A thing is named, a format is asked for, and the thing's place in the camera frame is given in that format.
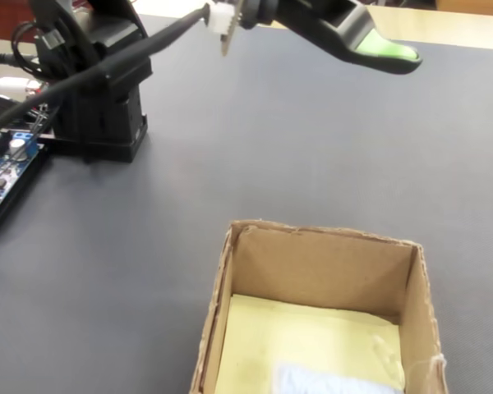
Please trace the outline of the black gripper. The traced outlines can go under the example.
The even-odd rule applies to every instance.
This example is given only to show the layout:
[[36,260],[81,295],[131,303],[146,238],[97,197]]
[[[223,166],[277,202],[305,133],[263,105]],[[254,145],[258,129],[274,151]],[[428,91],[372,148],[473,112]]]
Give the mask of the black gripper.
[[407,75],[421,64],[415,48],[379,32],[369,10],[354,1],[246,1],[246,28],[278,22],[354,65]]

